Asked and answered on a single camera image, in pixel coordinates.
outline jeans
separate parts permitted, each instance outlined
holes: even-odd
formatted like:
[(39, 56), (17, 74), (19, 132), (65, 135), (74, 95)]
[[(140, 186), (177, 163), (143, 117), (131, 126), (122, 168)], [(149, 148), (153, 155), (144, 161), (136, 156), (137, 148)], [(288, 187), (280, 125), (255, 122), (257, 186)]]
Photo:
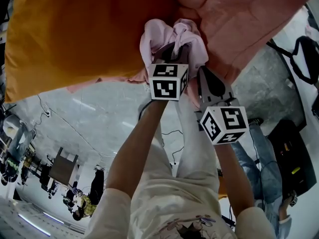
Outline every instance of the jeans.
[(233, 143), (232, 147), (250, 181), (255, 200), (262, 199), (270, 204), (283, 194), (280, 170), (273, 146), (263, 135), (259, 125), (251, 124), (249, 130), (259, 156), (261, 171), (239, 142)]

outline orange pillow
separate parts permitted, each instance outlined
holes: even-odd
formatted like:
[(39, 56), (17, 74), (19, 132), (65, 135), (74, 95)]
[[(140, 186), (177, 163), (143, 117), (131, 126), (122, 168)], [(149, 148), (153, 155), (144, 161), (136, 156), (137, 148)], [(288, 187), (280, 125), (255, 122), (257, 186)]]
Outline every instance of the orange pillow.
[(14, 0), (5, 47), (6, 102), (143, 67), (144, 24), (172, 24), (175, 0)]

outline wire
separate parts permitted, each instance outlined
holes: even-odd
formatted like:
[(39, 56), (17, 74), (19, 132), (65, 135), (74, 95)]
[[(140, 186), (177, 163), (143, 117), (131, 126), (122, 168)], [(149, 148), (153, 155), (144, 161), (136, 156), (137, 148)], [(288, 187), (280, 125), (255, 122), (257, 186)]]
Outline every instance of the wire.
[(44, 113), (41, 113), (41, 116), (40, 116), (40, 123), (35, 123), (35, 125), (34, 125), (34, 128), (37, 126), (37, 125), (41, 125), (41, 123), (42, 123), (42, 115), (46, 115), (46, 114), (44, 114)]
[[(141, 117), (142, 117), (143, 111), (144, 111), (153, 101), (155, 101), (155, 100), (150, 100), (150, 101), (142, 108), (142, 110), (140, 111), (140, 114), (139, 114), (139, 120), (140, 120)], [(169, 133), (162, 133), (162, 134), (163, 134), (163, 135), (169, 135), (169, 134), (174, 133), (174, 132), (180, 132), (181, 134), (183, 134), (179, 129), (178, 129), (178, 130), (171, 131), (171, 132), (169, 132)], [(174, 165), (176, 165), (174, 154), (180, 152), (180, 151), (183, 150), (183, 149), (184, 149), (184, 146), (183, 146), (180, 150), (175, 151), (175, 152), (173, 152), (173, 153), (171, 154), (171, 155), (173, 156)]]
[(173, 160), (174, 160), (174, 165), (176, 165), (176, 162), (175, 162), (175, 157), (174, 157), (174, 154), (175, 153), (178, 153), (178, 152), (180, 152), (182, 149), (184, 149), (184, 146), (180, 149), (180, 150), (178, 150), (178, 151), (175, 151), (175, 152), (173, 152), (171, 155), (173, 156)]
[(229, 218), (233, 221), (233, 215), (231, 213), (231, 205), (229, 205)]
[(39, 97), (39, 100), (40, 100), (40, 106), (41, 106), (41, 108), (42, 108), (42, 110), (45, 112), (45, 114), (46, 114), (46, 116), (48, 116), (49, 115), (49, 113), (43, 108), (43, 106), (42, 106), (42, 100), (41, 100), (41, 98), (40, 98), (40, 96), (39, 95), (37, 95), (38, 97)]
[(98, 150), (96, 150), (84, 137), (81, 135), (68, 121), (66, 121), (63, 117), (61, 117), (57, 112), (49, 108), (55, 115), (57, 115), (60, 119), (62, 119), (65, 123), (67, 123), (95, 152), (97, 152), (102, 157), (114, 157), (110, 155), (105, 155)]
[(174, 132), (180, 132), (181, 134), (183, 134), (179, 129), (178, 130), (174, 130), (172, 132), (169, 133), (162, 133), (163, 135), (169, 135), (170, 133), (174, 133)]
[(150, 100), (143, 108), (142, 110), (140, 111), (140, 114), (139, 114), (139, 120), (141, 119), (142, 117), (142, 113), (144, 112), (144, 110), (152, 103), (154, 102), (155, 100)]
[(83, 192), (83, 190), (86, 189), (86, 188), (91, 188), (91, 186), (84, 187), (81, 191)]

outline leg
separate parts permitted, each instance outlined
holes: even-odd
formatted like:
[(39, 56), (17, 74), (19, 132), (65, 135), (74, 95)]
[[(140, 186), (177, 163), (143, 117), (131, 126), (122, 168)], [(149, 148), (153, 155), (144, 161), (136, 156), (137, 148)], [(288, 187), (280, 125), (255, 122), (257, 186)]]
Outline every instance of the leg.
[(19, 141), (23, 135), (24, 132), (24, 127), (25, 125), (21, 125), (21, 127), (18, 129), (18, 131), (16, 132), (16, 135), (14, 137), (14, 139), (12, 140), (9, 148), (8, 148), (8, 152), (11, 154), (11, 156), (18, 162), (20, 163), (23, 154), (21, 155), (20, 152), (20, 148), (19, 148)]
[(248, 156), (247, 152), (239, 142), (233, 143), (231, 146), (233, 147), (238, 162), (244, 169), (250, 185), (253, 188), (254, 198), (263, 199), (260, 188), (259, 170), (256, 167), (255, 162), (250, 156)]
[[(140, 114), (143, 107), (151, 100), (147, 97), (139, 106), (138, 113)], [(149, 155), (147, 157), (144, 171), (140, 182), (151, 179), (162, 179), (172, 177), (171, 166), (167, 154), (163, 147), (163, 138), (161, 135), (160, 124), (156, 129), (152, 144), (150, 147)]]
[(77, 186), (78, 186), (78, 182), (77, 181), (73, 182), (72, 188), (76, 188)]
[(195, 107), (185, 94), (181, 95), (175, 106), (184, 137), (184, 150), (177, 177), (193, 180), (194, 184), (208, 187), (218, 193), (216, 153), (205, 132), (198, 131)]
[(250, 133), (262, 165), (260, 176), (264, 198), (267, 203), (272, 203), (283, 194), (282, 178), (274, 149), (257, 124), (250, 125)]
[(95, 172), (95, 178), (91, 184), (91, 191), (89, 194), (89, 198), (91, 200), (92, 205), (97, 205), (103, 195), (104, 190), (104, 171), (97, 170)]

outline ceiling light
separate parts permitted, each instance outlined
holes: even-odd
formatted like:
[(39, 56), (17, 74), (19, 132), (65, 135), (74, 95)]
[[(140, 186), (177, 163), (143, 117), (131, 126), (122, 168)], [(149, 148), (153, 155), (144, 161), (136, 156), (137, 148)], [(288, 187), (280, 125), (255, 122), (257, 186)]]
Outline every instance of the ceiling light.
[(48, 213), (43, 212), (43, 214), (45, 214), (45, 215), (49, 216), (50, 218), (52, 218), (52, 219), (54, 219), (54, 220), (56, 220), (56, 221), (58, 221), (58, 222), (60, 222), (60, 223), (64, 224), (64, 222), (63, 222), (63, 221), (58, 220), (57, 218), (55, 218), (55, 217), (51, 216), (51, 215), (50, 215), (50, 214), (48, 214)]
[(85, 107), (85, 108), (87, 108), (87, 109), (90, 109), (90, 110), (93, 110), (93, 111), (96, 110), (94, 107), (89, 106), (89, 105), (87, 105), (87, 104), (81, 102), (80, 100), (77, 100), (77, 99), (75, 99), (75, 98), (72, 98), (72, 100), (73, 100), (74, 102), (76, 102), (77, 104), (79, 104), (80, 106), (83, 106), (83, 107)]
[(51, 236), (51, 234), (45, 230), (43, 230), (42, 228), (38, 227), (36, 224), (32, 223), (31, 221), (29, 221), (27, 218), (25, 218), (23, 215), (18, 214), (20, 216), (20, 218), (23, 218), (26, 222), (28, 222), (31, 226), (35, 227), (36, 229), (38, 229), (39, 231), (41, 231), (42, 233), (46, 234), (48, 237)]
[(122, 124), (127, 126), (127, 127), (134, 128), (134, 126), (132, 124), (127, 123), (126, 121), (123, 121)]

